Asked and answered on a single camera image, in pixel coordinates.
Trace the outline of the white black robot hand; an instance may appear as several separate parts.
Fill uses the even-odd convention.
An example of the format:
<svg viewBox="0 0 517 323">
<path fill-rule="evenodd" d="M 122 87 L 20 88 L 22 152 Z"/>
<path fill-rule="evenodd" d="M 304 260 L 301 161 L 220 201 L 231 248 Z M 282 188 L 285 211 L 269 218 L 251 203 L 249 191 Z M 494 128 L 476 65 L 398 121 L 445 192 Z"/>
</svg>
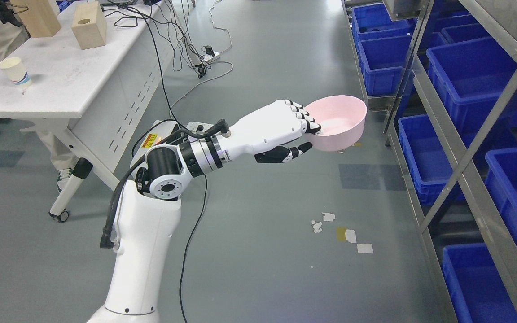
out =
<svg viewBox="0 0 517 323">
<path fill-rule="evenodd" d="M 241 155 L 253 155 L 257 163 L 287 163 L 312 148 L 312 143 L 285 147 L 285 143 L 303 134 L 318 135 L 316 123 L 301 104 L 291 100 L 276 100 L 242 117 L 229 128 L 231 135 L 217 137 L 221 152 L 229 160 Z"/>
</svg>

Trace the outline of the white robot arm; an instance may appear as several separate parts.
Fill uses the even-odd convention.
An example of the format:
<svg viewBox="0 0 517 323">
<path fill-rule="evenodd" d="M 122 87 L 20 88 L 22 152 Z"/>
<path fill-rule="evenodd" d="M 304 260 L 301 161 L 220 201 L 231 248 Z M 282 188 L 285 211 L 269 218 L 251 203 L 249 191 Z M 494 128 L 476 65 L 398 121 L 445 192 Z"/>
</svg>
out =
<svg viewBox="0 0 517 323">
<path fill-rule="evenodd" d="M 171 237 L 181 218 L 181 194 L 197 176 L 228 159 L 217 135 L 228 134 L 223 119 L 214 125 L 175 127 L 166 138 L 147 136 L 131 174 L 119 182 L 100 246 L 116 253 L 105 303 L 91 323 L 158 323 L 158 299 Z"/>
</svg>

